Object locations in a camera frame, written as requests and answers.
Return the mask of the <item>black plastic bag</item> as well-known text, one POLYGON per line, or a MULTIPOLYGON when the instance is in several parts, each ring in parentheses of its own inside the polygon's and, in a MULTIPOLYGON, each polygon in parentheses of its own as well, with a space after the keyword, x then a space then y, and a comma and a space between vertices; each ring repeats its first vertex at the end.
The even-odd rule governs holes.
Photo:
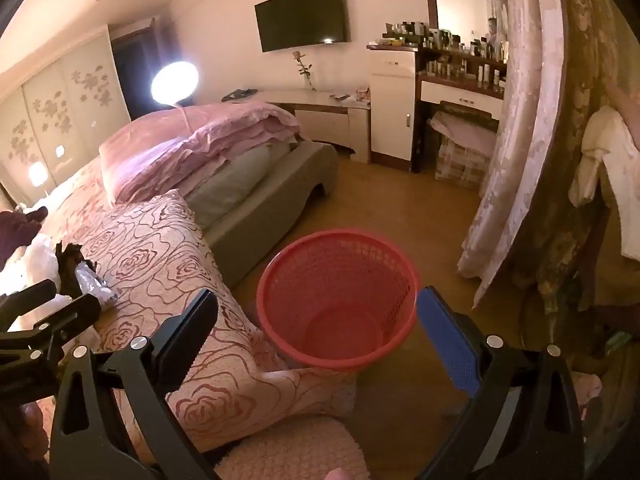
POLYGON ((96 270, 96 265, 84 258, 79 244, 67 244, 65 248, 58 242, 55 246, 55 257, 58 260, 58 275, 60 276, 60 294, 76 299, 82 295, 76 278, 76 268, 79 263, 87 263, 91 270, 96 270))

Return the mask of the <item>dark purple garment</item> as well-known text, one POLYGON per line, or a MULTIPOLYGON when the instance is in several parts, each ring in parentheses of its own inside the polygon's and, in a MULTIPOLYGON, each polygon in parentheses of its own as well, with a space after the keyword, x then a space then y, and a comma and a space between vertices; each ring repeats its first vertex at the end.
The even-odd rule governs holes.
POLYGON ((0 270, 20 247, 28 246, 39 233, 48 210, 40 207, 23 214, 18 211, 0 212, 0 270))

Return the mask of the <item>bed with rose bedspread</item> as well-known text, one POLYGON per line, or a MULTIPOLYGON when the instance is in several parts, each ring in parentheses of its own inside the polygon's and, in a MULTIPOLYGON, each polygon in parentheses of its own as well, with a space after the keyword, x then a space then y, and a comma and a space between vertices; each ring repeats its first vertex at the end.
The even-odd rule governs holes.
POLYGON ((167 402, 200 451, 247 437, 290 416, 348 416, 352 376, 289 368, 233 298, 194 214, 176 191, 148 202, 112 206, 96 160, 44 202, 42 234, 74 243, 115 289, 114 307, 94 326, 99 352, 151 336, 203 288, 218 300, 218 320, 180 389, 167 402))

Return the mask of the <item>folded pink quilt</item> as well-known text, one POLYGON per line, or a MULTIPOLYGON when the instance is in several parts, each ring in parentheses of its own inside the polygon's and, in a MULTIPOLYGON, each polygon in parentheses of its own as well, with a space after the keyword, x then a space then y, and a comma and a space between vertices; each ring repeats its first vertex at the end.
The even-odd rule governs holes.
POLYGON ((188 194, 256 146, 294 141, 299 121, 257 100, 160 110, 120 128, 99 147, 111 204, 144 202, 175 188, 188 194))

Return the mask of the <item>white wardrobe with flower doors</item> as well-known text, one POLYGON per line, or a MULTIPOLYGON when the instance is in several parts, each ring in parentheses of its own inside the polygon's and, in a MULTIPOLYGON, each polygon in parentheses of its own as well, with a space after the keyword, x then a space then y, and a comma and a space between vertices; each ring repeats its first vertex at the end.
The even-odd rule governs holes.
POLYGON ((107 29, 68 50, 1 100, 1 184, 34 204, 99 155, 130 123, 107 29))

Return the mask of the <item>red plastic mesh waste basket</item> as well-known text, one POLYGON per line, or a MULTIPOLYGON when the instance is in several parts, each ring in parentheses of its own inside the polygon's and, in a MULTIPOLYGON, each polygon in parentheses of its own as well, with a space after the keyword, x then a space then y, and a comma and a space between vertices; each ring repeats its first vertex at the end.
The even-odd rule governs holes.
POLYGON ((262 330, 292 361, 351 372, 398 348, 416 325, 420 282, 398 247, 372 234, 320 231, 283 248, 256 292, 262 330))

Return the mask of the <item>hanging white clothes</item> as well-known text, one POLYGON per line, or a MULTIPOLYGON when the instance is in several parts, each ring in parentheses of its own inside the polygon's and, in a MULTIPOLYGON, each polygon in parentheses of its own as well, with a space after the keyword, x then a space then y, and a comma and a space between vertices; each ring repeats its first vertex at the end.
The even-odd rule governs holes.
POLYGON ((605 105, 589 119, 582 137, 582 158, 568 198, 576 208, 594 199, 606 177, 620 216, 620 254, 639 260, 639 150, 622 115, 605 105))

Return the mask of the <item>stool with plaid cover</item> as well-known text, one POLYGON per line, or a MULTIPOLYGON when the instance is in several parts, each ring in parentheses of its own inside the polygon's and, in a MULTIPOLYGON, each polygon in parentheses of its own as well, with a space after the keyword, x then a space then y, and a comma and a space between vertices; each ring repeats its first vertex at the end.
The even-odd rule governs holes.
POLYGON ((435 178, 483 194, 498 122, 477 110, 440 104, 427 125, 439 135, 435 178))

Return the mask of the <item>white low desk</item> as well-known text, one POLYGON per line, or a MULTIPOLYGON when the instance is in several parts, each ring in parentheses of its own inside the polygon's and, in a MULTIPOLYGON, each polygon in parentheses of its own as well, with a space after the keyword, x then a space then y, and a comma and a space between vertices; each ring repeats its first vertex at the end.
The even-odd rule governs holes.
POLYGON ((352 151, 354 162, 371 161, 370 105, 330 92, 312 90, 257 90, 254 93, 235 91, 222 102, 258 100, 280 106, 294 115, 305 139, 329 143, 352 151))

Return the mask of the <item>dressing table with mirror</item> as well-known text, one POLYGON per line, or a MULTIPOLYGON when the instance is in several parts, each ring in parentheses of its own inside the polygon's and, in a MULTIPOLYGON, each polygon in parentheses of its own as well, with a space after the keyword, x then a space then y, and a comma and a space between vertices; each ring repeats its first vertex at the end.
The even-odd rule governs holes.
POLYGON ((372 130, 372 159, 418 172, 439 147, 428 118, 443 106, 459 107, 496 124, 502 113, 508 62, 506 0, 427 0, 427 21, 388 24, 371 50, 408 52, 414 83, 412 111, 400 144, 382 142, 372 130))

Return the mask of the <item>white cabinet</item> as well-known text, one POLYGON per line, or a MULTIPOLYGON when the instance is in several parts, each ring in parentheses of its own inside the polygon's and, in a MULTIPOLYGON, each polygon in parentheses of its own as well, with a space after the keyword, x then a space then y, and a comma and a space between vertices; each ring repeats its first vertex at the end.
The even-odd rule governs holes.
POLYGON ((416 114, 416 52, 371 46, 372 159, 411 170, 416 114))

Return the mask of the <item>pink lace curtain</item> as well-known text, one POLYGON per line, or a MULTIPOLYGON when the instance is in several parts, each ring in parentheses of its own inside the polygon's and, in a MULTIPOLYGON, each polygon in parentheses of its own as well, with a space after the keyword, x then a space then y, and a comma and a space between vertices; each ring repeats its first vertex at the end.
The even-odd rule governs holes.
POLYGON ((532 209, 560 114, 566 61, 562 0, 508 0, 509 62, 498 139, 458 273, 479 278, 477 307, 532 209))

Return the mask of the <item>wall-mounted black television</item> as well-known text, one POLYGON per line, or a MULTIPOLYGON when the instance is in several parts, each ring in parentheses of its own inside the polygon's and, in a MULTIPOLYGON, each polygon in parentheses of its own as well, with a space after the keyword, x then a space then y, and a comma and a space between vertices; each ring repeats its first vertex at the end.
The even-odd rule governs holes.
POLYGON ((345 0, 266 0, 254 9, 264 53, 349 42, 345 0))

